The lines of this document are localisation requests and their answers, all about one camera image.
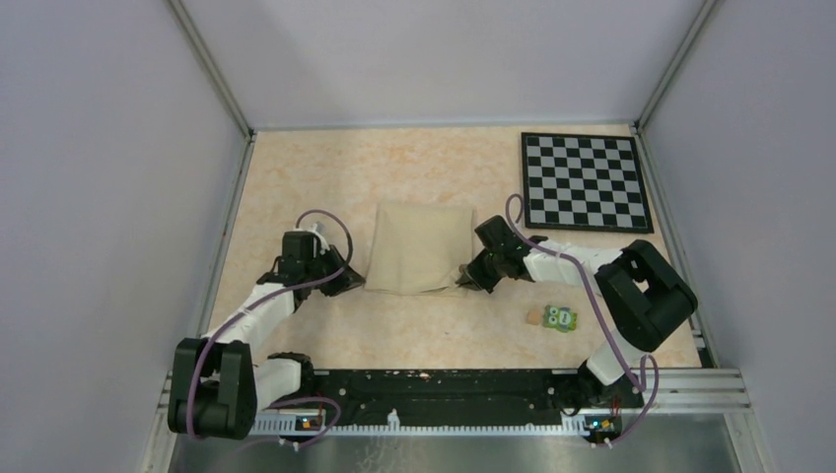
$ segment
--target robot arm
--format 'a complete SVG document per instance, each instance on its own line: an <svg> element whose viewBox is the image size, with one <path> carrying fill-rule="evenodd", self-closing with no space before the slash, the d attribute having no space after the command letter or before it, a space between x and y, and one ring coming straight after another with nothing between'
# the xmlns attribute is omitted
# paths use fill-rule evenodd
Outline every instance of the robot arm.
<svg viewBox="0 0 836 473"><path fill-rule="evenodd" d="M489 219L475 231L485 249L462 269L460 286L491 293L505 276L583 285L575 264L531 248L502 217ZM594 275L592 289L609 308L616 326L612 338L628 365L658 348L697 307L694 293L647 241L637 239L618 250L585 248L543 236L531 240L558 254L574 256L588 275ZM642 291L636 283L645 281L648 288ZM605 342L581 365L579 374L603 388L620 379L624 370Z"/></svg>
<svg viewBox="0 0 836 473"><path fill-rule="evenodd" d="M241 307L202 338L186 338L177 345L169 402L172 432L186 432L186 402L197 359L218 330L223 331L217 334L201 372L201 377L208 379L201 381L195 394L193 425L199 435L242 439L257 411L300 388L300 356L273 355L254 369L252 353L313 289L333 297L364 283L336 247L328 245L321 230L316 224L285 233L281 256L258 279ZM314 287L341 267L344 270L339 277Z"/></svg>

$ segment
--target beige marbled table surface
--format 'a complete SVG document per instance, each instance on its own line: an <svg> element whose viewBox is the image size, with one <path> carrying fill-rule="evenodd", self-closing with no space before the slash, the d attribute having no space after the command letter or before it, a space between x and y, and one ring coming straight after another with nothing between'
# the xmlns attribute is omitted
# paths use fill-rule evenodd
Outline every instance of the beige marbled table surface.
<svg viewBox="0 0 836 473"><path fill-rule="evenodd" d="M330 210L345 221L355 241L351 265L361 274L368 266L381 201L468 206L475 209L475 224L503 214L509 194L522 191L523 131L629 136L626 125L258 133L210 326L242 303L280 252L282 235L310 208ZM339 228L325 217L321 221L326 236L345 255ZM648 236L528 234L614 247L643 237L666 254L659 231ZM481 243L473 239L478 251ZM577 311L578 329L564 334L525 323L530 309L546 304ZM321 369L574 368L601 342L582 289L504 280L492 295L468 293L464 298L359 289L327 299L314 292L254 355L262 360L273 352L305 353ZM662 367L699 367L687 323L656 357Z"/></svg>

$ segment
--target chessboard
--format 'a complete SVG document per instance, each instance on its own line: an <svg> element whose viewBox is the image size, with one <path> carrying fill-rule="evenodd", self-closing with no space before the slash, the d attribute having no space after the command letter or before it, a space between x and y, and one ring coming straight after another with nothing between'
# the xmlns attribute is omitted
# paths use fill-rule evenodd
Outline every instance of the chessboard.
<svg viewBox="0 0 836 473"><path fill-rule="evenodd" d="M654 231L633 138L523 133L522 178L530 229Z"/></svg>

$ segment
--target white square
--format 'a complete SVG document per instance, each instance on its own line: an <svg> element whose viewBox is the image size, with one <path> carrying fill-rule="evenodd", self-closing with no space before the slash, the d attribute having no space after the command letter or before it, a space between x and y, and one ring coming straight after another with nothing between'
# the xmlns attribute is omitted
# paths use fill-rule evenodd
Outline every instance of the white square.
<svg viewBox="0 0 836 473"><path fill-rule="evenodd" d="M557 221L561 224L572 225L575 223L575 215L572 212L558 212Z"/></svg>
<svg viewBox="0 0 836 473"><path fill-rule="evenodd" d="M531 221L538 223L538 224L545 224L546 223L546 213L543 210L532 210L531 211Z"/></svg>
<svg viewBox="0 0 836 473"><path fill-rule="evenodd" d="M615 214L615 204L612 202L601 202L601 212L604 214Z"/></svg>
<svg viewBox="0 0 836 473"><path fill-rule="evenodd" d="M599 213L591 213L587 215L587 218L590 221L590 225L602 226L603 225L603 216Z"/></svg>
<svg viewBox="0 0 836 473"><path fill-rule="evenodd" d="M636 217L644 217L645 215L645 206L642 204L630 203L627 204L630 208L630 215L635 215Z"/></svg>
<svg viewBox="0 0 836 473"><path fill-rule="evenodd" d="M619 227L633 227L633 219L629 215L616 215L615 222Z"/></svg>

